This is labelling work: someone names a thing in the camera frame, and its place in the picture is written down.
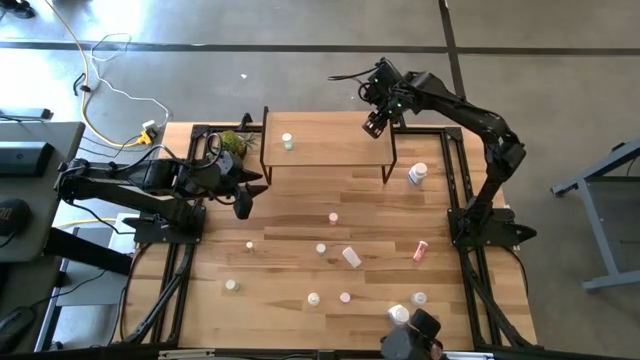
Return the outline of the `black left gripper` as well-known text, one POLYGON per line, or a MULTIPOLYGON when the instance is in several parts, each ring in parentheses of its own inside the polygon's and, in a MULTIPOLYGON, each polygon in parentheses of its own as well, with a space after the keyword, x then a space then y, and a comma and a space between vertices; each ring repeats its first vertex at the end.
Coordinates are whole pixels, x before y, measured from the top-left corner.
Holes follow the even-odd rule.
MULTIPOLYGON (((213 156, 209 155, 199 160, 199 165, 207 165, 207 168, 199 171, 201 181, 201 198, 226 197, 223 203, 238 203, 246 200, 245 191, 239 185, 240 182, 260 180, 262 175, 250 170, 243 170, 243 164, 236 155, 223 152, 215 163, 213 156)), ((269 189, 268 185, 252 185, 247 183, 245 190, 250 197, 257 197, 269 189)))

